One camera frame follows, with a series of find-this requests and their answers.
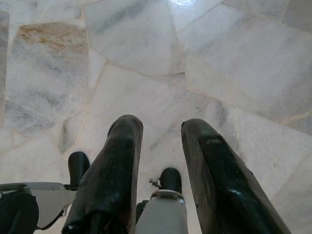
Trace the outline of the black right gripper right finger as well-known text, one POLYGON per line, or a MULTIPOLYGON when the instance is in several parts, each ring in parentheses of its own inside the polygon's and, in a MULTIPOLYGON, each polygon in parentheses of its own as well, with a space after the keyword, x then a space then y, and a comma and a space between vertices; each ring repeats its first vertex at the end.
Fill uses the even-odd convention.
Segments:
POLYGON ((290 233, 253 173, 211 125, 185 121, 181 139, 202 233, 290 233))

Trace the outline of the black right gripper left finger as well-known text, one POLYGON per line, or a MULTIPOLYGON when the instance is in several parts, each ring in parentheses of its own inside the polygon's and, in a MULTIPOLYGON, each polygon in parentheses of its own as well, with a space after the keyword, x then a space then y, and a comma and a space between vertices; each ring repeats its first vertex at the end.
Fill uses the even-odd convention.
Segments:
POLYGON ((64 234, 133 234, 143 124, 119 117, 78 186, 64 234))

